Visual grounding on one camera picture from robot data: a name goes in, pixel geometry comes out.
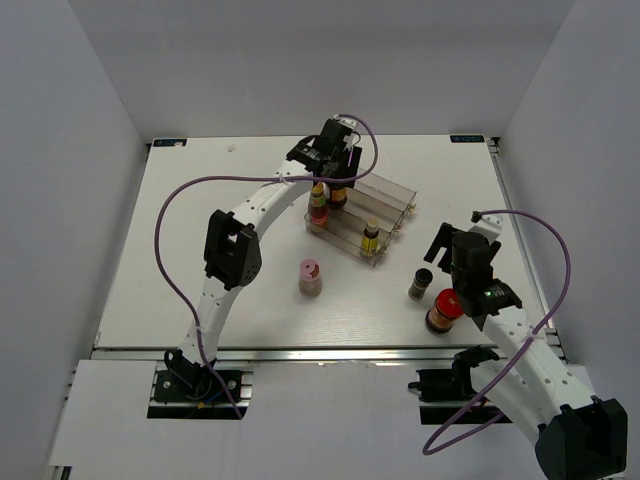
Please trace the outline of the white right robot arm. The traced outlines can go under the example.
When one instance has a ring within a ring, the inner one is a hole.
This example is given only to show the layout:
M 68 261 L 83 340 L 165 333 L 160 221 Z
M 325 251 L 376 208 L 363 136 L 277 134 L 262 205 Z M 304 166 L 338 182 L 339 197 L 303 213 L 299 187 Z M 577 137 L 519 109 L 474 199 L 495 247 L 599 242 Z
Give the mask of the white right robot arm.
M 628 442 L 624 407 L 616 399 L 600 399 L 568 369 L 547 343 L 546 323 L 532 324 L 515 291 L 493 273 L 500 215 L 475 212 L 468 231 L 442 223 L 424 257 L 450 275 L 462 311 L 495 345 L 455 358 L 452 388 L 468 400 L 445 424 L 487 399 L 532 443 L 546 478 L 622 473 Z

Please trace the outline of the yellow cap sauce bottle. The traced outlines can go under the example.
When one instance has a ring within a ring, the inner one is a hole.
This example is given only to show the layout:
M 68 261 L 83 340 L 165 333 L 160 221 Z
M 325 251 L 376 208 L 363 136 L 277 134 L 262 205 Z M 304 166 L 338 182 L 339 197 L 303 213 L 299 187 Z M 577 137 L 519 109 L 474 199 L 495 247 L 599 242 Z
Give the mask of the yellow cap sauce bottle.
M 328 225 L 329 207 L 325 196 L 324 184 L 313 185 L 308 202 L 308 230 L 314 234 L 323 232 Z

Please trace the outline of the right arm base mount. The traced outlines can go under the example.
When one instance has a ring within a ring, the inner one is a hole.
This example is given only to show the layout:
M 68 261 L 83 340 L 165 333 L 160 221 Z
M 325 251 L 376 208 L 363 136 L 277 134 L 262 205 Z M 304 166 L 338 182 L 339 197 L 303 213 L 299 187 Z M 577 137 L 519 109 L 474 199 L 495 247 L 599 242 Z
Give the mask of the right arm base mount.
M 418 362 L 448 361 L 446 366 L 418 367 L 417 378 L 408 383 L 408 390 L 419 399 L 422 425 L 443 424 L 476 394 L 471 386 L 471 371 L 482 363 L 496 366 L 503 358 L 495 347 L 473 346 L 447 354 L 445 348 L 408 349 L 411 359 Z

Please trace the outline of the red lid dark sauce jar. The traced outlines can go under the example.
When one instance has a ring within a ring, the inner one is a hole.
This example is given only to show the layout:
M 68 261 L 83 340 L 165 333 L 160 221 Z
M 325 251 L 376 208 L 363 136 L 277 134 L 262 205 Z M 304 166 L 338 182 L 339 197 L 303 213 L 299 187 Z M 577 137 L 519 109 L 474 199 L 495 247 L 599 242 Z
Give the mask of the red lid dark sauce jar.
M 347 188 L 342 184 L 331 184 L 329 186 L 329 197 L 327 203 L 332 209 L 343 208 L 348 200 Z

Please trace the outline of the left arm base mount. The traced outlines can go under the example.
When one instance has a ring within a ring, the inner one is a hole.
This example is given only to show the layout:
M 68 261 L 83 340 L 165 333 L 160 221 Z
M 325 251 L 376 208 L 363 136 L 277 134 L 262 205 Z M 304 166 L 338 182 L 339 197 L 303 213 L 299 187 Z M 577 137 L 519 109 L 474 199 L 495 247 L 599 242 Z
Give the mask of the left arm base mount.
M 248 372 L 217 370 L 186 359 L 179 349 L 164 352 L 154 375 L 148 419 L 240 420 L 250 399 Z

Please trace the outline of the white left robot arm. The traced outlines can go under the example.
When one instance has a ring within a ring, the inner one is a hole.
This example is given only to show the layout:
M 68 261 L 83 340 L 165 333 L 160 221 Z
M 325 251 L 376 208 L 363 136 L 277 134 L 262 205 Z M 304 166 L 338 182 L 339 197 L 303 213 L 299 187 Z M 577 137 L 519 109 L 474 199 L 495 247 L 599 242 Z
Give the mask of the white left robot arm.
M 187 365 L 177 376 L 177 387 L 188 398 L 199 399 L 211 387 L 212 366 L 222 329 L 242 289 L 256 279 L 261 266 L 260 240 L 269 227 L 300 196 L 318 183 L 351 187 L 358 172 L 360 147 L 354 145 L 364 122 L 353 115 L 329 118 L 321 132 L 299 141 L 269 177 L 244 177 L 259 185 L 241 205 L 211 214 L 204 245 L 204 286 L 198 305 L 188 303 L 194 320 L 173 364 Z

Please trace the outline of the small yellow label bottle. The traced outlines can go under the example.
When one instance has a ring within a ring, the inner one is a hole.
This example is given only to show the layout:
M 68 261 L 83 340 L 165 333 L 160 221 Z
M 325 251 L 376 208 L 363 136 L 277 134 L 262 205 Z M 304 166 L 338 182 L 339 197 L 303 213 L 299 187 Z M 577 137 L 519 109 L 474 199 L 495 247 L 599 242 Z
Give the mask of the small yellow label bottle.
M 379 240 L 379 219 L 375 216 L 370 217 L 363 230 L 361 240 L 360 253 L 364 257 L 373 257 L 378 250 Z

